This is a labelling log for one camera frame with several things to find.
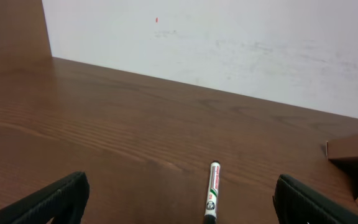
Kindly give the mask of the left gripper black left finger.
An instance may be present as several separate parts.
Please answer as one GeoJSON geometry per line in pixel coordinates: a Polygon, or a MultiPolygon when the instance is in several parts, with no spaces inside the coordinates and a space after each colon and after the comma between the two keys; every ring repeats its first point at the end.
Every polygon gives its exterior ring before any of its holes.
{"type": "Polygon", "coordinates": [[[76,171],[0,209],[0,224],[79,224],[89,195],[86,174],[76,171]]]}

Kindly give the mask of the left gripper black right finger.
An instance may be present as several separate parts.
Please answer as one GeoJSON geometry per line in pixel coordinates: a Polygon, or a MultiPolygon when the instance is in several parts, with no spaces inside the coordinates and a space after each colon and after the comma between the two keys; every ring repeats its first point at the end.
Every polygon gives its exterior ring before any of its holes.
{"type": "Polygon", "coordinates": [[[358,215],[287,174],[277,180],[273,205],[280,224],[358,224],[358,215]]]}

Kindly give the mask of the black cap whiteboard marker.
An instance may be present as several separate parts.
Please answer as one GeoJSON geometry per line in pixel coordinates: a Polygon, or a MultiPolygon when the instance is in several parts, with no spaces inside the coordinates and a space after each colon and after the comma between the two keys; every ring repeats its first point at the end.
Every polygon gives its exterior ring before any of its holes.
{"type": "Polygon", "coordinates": [[[210,165],[209,171],[209,182],[203,224],[216,224],[220,173],[221,165],[219,161],[213,161],[210,165]]]}

